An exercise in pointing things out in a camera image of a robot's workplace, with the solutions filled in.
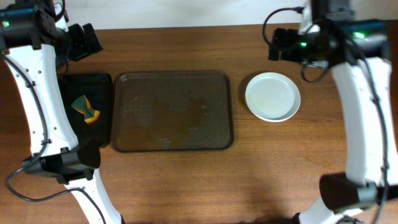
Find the grey-white plate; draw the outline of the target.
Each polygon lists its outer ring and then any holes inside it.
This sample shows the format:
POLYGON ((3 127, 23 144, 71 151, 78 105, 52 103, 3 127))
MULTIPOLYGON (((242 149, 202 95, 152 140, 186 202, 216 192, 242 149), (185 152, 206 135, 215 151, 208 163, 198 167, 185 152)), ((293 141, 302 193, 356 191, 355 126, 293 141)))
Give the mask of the grey-white plate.
POLYGON ((254 116, 271 123, 287 121, 297 113, 301 104, 296 84, 275 72, 253 77, 246 86, 244 98, 254 116))

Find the green and orange sponge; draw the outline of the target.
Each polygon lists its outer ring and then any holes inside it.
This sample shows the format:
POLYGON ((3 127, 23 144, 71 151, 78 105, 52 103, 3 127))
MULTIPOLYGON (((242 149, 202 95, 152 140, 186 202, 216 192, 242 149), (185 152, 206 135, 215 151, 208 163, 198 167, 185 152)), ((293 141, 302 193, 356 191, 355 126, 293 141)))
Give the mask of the green and orange sponge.
POLYGON ((86 124, 94 123, 100 116, 100 111, 95 110, 85 95, 78 97, 73 103, 72 108, 84 116, 86 124))

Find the white plate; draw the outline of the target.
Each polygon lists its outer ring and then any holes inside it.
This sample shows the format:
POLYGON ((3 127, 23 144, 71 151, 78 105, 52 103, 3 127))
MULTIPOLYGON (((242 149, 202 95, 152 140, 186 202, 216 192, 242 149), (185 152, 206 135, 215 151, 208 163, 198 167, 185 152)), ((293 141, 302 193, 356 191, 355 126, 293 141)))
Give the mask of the white plate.
POLYGON ((257 118, 279 123, 293 117, 300 108, 301 98, 294 91, 271 94, 251 92, 246 95, 246 103, 251 113, 257 118))

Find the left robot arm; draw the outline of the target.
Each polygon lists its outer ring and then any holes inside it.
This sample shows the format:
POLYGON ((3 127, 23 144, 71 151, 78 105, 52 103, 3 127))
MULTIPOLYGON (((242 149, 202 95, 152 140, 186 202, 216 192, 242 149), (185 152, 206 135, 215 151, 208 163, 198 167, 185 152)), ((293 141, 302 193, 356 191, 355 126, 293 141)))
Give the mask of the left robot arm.
POLYGON ((90 223, 122 223, 100 176, 100 148, 79 141, 67 118, 57 68, 102 50, 91 24, 68 25, 65 3, 16 1, 1 10, 1 58, 16 82, 30 129, 21 171, 55 179, 90 223))

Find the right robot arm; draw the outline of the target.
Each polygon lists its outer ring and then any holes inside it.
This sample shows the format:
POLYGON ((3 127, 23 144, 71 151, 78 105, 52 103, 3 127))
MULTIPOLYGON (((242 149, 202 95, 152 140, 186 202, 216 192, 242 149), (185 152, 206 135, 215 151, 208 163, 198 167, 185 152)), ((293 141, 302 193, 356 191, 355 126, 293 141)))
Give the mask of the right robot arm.
POLYGON ((379 19, 357 20, 349 1, 307 1, 297 30, 276 29, 269 58, 330 73, 347 140, 344 172, 325 174, 320 197, 293 223, 356 223, 357 214, 397 198, 397 148, 391 110, 391 47, 379 19))

